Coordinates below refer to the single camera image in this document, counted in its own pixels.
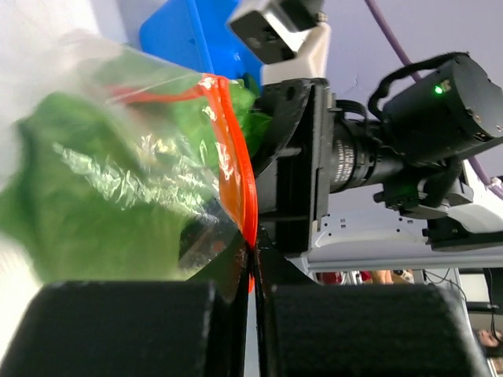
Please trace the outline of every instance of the blue object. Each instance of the blue object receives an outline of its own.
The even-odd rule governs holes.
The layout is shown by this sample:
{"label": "blue object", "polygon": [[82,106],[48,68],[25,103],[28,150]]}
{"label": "blue object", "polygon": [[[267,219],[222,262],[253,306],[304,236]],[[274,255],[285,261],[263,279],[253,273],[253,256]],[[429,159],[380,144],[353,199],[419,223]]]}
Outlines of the blue object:
{"label": "blue object", "polygon": [[262,63],[226,26],[239,0],[169,0],[140,29],[146,53],[194,71],[260,85]]}

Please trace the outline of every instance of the person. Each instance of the person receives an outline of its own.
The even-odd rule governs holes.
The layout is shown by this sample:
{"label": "person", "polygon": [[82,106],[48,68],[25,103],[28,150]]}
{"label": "person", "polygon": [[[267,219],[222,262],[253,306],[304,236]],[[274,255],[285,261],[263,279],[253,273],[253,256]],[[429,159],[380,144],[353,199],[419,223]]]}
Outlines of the person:
{"label": "person", "polygon": [[478,330],[475,333],[487,358],[503,356],[503,332],[496,330],[496,336],[489,330]]}
{"label": "person", "polygon": [[391,271],[389,270],[379,270],[370,271],[372,276],[372,281],[375,284],[393,284],[393,279],[391,278]]}

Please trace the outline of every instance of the black cable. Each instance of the black cable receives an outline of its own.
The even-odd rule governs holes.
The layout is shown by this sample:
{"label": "black cable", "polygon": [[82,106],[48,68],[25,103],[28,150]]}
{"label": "black cable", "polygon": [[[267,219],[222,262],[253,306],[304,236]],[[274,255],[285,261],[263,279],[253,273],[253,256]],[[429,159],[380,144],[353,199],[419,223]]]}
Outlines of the black cable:
{"label": "black cable", "polygon": [[[465,301],[465,302],[467,302],[466,294],[465,294],[465,292],[463,291],[463,288],[461,288],[461,286],[460,286],[458,283],[455,283],[455,282],[454,282],[454,281],[452,281],[451,279],[447,279],[447,276],[449,275],[450,270],[451,270],[451,269],[448,269],[448,270],[447,270],[446,275],[445,275],[444,277],[441,277],[440,275],[437,275],[436,273],[432,273],[432,272],[430,272],[430,271],[424,271],[424,273],[426,274],[427,279],[428,279],[428,280],[429,280],[432,284],[434,284],[434,285],[441,284],[441,283],[443,283],[443,282],[448,281],[450,284],[452,284],[453,286],[455,286],[455,287],[459,290],[459,292],[460,292],[460,293],[462,294],[462,296],[463,296],[464,301]],[[432,276],[434,276],[434,277],[439,278],[439,279],[440,279],[440,281],[433,281],[433,280],[431,280],[431,278],[428,276],[428,274],[429,274],[429,275],[432,275]]]}
{"label": "black cable", "polygon": [[367,109],[363,104],[360,104],[357,101],[351,100],[337,100],[336,107],[342,110],[342,112],[350,112],[352,114],[360,115],[363,117],[365,123],[367,123]]}
{"label": "black cable", "polygon": [[426,199],[424,199],[423,205],[430,208],[439,207],[442,204],[443,198],[446,197],[453,184],[463,172],[463,163],[456,156],[448,159],[447,163],[447,170],[442,173],[440,179],[435,180],[433,189],[428,193]]}

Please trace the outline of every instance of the green cloth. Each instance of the green cloth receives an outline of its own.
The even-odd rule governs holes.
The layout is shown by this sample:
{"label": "green cloth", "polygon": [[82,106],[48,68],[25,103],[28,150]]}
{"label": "green cloth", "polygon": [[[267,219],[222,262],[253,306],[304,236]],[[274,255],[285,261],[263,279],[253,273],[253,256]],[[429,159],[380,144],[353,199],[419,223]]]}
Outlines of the green cloth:
{"label": "green cloth", "polygon": [[[230,92],[253,154],[270,119],[250,112],[255,96],[239,82]],[[56,92],[17,123],[21,168],[0,194],[0,230],[25,247],[42,282],[185,277],[180,235],[214,196],[200,182],[218,169],[205,101],[133,105],[111,115]],[[134,118],[145,110],[148,128]]]}

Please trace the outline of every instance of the plastic bag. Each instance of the plastic bag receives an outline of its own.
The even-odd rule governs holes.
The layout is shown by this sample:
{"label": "plastic bag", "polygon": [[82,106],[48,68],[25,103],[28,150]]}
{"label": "plastic bag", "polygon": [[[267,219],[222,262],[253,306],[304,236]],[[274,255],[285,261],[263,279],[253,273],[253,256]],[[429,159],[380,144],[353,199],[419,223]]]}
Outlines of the plastic bag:
{"label": "plastic bag", "polygon": [[239,82],[89,35],[38,63],[0,231],[42,283],[185,279],[237,234],[255,242],[248,150],[269,118]]}

